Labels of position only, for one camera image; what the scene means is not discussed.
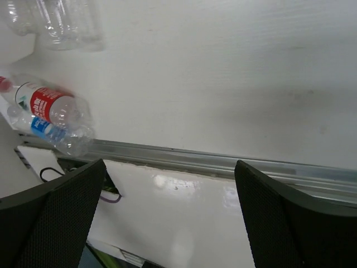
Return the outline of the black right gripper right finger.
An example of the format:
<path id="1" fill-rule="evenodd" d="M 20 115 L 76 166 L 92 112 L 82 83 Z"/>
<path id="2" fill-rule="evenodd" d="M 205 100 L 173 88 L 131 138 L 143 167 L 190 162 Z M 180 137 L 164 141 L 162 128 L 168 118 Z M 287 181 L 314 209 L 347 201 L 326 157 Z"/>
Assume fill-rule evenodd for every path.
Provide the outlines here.
<path id="1" fill-rule="evenodd" d="M 255 267 L 356 267 L 356 207 L 313 197 L 237 161 Z"/>

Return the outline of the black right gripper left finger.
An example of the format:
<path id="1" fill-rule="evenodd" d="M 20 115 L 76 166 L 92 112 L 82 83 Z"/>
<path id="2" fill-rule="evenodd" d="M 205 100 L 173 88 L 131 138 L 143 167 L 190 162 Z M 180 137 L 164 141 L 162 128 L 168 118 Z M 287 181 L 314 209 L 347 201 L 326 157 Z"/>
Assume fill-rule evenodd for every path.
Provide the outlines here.
<path id="1" fill-rule="evenodd" d="M 78 267 L 106 165 L 88 163 L 1 199 L 1 267 Z"/>

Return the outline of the blue label plastic bottle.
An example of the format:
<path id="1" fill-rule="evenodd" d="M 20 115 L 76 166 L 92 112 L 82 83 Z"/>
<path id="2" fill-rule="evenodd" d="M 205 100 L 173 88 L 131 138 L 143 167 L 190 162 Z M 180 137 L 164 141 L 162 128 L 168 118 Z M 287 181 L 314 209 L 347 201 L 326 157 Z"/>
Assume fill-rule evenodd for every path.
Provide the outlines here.
<path id="1" fill-rule="evenodd" d="M 7 115 L 13 127 L 50 143 L 63 154 L 83 156 L 93 141 L 93 132 L 86 126 L 77 129 L 55 126 L 16 106 L 9 106 Z"/>

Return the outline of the red label plastic bottle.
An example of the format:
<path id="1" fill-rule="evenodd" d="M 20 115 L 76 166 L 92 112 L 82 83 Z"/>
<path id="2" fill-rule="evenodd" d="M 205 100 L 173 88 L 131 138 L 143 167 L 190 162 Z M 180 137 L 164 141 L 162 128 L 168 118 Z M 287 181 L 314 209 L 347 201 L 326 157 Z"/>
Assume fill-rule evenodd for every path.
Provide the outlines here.
<path id="1" fill-rule="evenodd" d="M 85 100 L 36 76 L 2 75 L 1 96 L 16 108 L 55 126 L 93 132 L 90 111 Z"/>

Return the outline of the clear plastic bottle black label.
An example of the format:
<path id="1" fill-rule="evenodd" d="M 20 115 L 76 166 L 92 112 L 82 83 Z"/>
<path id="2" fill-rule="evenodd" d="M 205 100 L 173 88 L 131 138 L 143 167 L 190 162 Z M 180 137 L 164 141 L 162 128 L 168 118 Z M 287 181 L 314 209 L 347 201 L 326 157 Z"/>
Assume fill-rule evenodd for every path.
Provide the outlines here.
<path id="1" fill-rule="evenodd" d="M 104 37 L 95 1 L 36 1 L 33 16 L 38 40 L 55 51 L 104 50 Z"/>

